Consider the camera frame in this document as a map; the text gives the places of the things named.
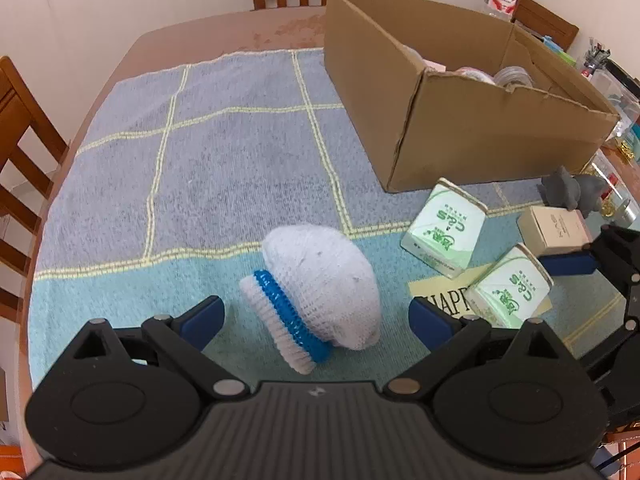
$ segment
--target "gray figurine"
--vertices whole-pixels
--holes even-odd
[[[564,166],[542,177],[546,201],[551,207],[579,209],[584,218],[602,207],[600,196],[607,189],[607,181],[599,176],[580,174],[572,177]]]

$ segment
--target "brown cardboard box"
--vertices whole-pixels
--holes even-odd
[[[580,251],[591,241],[578,210],[531,206],[518,217],[518,227],[525,245],[535,256]]]
[[[513,92],[407,53],[495,74],[524,67]],[[429,0],[327,0],[324,64],[385,190],[578,172],[618,120],[608,101],[511,23]]]

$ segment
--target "yellow grid line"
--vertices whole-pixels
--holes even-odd
[[[518,209],[527,208],[531,203],[521,204],[519,206],[512,206],[509,210],[505,210],[505,208],[498,208],[489,211],[488,216],[502,216],[506,214],[510,214],[513,212],[517,212]],[[348,234],[348,237],[352,240],[357,240],[360,238],[369,238],[373,236],[392,234],[392,233],[401,233],[406,231],[406,229],[411,225],[411,222],[388,222],[371,226],[364,227],[356,227],[353,229],[351,233]],[[240,244],[232,245],[227,248],[221,249],[191,249],[191,248],[175,248],[167,251],[163,251],[161,253],[155,254],[153,256],[148,256],[147,258],[136,258],[133,260],[124,260],[119,262],[108,262],[104,264],[97,264],[92,266],[85,267],[62,267],[59,269],[44,269],[39,270],[35,273],[34,279],[37,280],[45,280],[47,278],[85,278],[90,276],[98,276],[101,274],[101,270],[110,270],[110,272],[118,272],[124,271],[129,268],[140,268],[140,265],[148,267],[149,262],[159,263],[165,261],[164,258],[169,259],[177,259],[174,258],[176,255],[181,255],[181,258],[189,258],[191,256],[203,257],[203,258],[212,258],[216,260],[231,258],[233,256],[237,256],[238,254],[245,254],[256,252],[260,250],[261,242],[243,242]]]
[[[182,71],[182,79],[180,81],[180,86],[174,95],[171,96],[171,100],[169,102],[169,113],[166,117],[166,125],[164,127],[164,132],[162,133],[162,138],[160,139],[160,147],[158,148],[158,156],[156,156],[156,172],[154,174],[154,180],[151,184],[151,191],[149,192],[149,196],[146,197],[146,214],[147,214],[147,224],[146,224],[146,238],[145,238],[145,249],[142,252],[142,257],[148,258],[151,255],[151,251],[154,246],[154,235],[156,234],[156,209],[154,206],[154,200],[156,198],[156,194],[158,194],[158,189],[160,186],[160,177],[162,175],[162,164],[164,163],[164,152],[166,151],[166,142],[169,138],[169,133],[171,133],[172,126],[174,124],[174,115],[175,115],[175,104],[178,100],[178,94],[184,90],[184,87],[187,85],[187,76],[189,75],[189,68],[191,65],[186,65],[184,70]]]
[[[576,341],[578,341],[578,339],[581,336],[583,336],[584,333],[587,332],[587,330],[590,329],[594,325],[594,323],[598,322],[603,317],[605,317],[609,312],[611,312],[618,305],[618,303],[620,302],[621,299],[622,299],[622,296],[620,294],[615,295],[609,301],[609,303],[607,303],[605,306],[603,306],[599,311],[597,311],[587,321],[585,321],[582,325],[580,325],[573,332],[571,332],[567,337],[565,337],[562,340],[562,342],[564,342],[564,345],[567,346],[568,348],[571,348],[571,346]]]
[[[507,207],[510,206],[511,204],[509,203],[509,200],[507,199],[506,195],[502,191],[502,187],[500,186],[500,184],[498,182],[494,182],[493,184],[494,184],[495,192],[500,197],[500,200],[502,200],[502,203]]]
[[[324,145],[324,140],[322,140],[320,126],[318,124],[318,120],[316,119],[316,114],[314,113],[311,99],[309,98],[309,94],[306,90],[305,80],[302,77],[302,70],[300,70],[300,64],[298,63],[298,53],[295,50],[291,51],[291,60],[293,62],[293,69],[296,73],[298,85],[300,86],[300,91],[302,92],[302,99],[306,105],[306,113],[309,116],[309,122],[311,123],[311,129],[314,134],[314,139],[316,140],[316,145],[318,146],[318,151],[320,152],[320,159],[322,160],[322,165],[324,166],[324,169],[329,176],[331,190],[334,194],[335,205],[338,209],[338,216],[340,217],[340,224],[342,224],[343,232],[349,235],[351,233],[351,230],[353,229],[351,218],[349,218],[347,206],[344,203],[342,190],[340,189],[340,181],[338,180],[338,174],[335,172],[334,167],[331,164],[331,160],[329,160],[329,154],[327,153],[326,146]]]
[[[486,214],[487,218],[496,218],[498,216],[510,215],[512,213],[519,213],[524,211],[527,207],[532,205],[541,205],[542,200],[534,200],[533,202],[525,202],[524,204],[510,205],[505,207],[498,207],[496,209],[489,209]]]
[[[338,110],[338,109],[344,108],[344,105],[342,103],[320,104],[320,105],[312,105],[312,106],[314,110]],[[201,117],[196,117],[193,119],[187,119],[185,121],[174,123],[171,126],[171,131],[177,130],[178,128],[183,128],[185,126],[192,126],[193,124],[200,124],[214,117],[218,117],[224,114],[257,114],[257,113],[285,114],[289,112],[304,112],[305,110],[306,110],[306,105],[289,106],[289,107],[282,107],[282,108],[229,106],[227,108],[222,108],[222,110],[218,110],[217,112],[212,112],[210,114],[206,114]],[[89,144],[85,144],[84,146],[81,146],[76,152],[76,156],[81,155],[84,152],[88,152],[89,150],[92,150],[94,148],[98,148],[99,146],[107,144],[112,140],[144,139],[145,137],[152,137],[154,135],[162,134],[164,132],[165,127],[156,128],[155,130],[144,130],[141,132],[118,132],[115,134],[111,134],[101,139],[94,140],[94,142],[90,142]]]

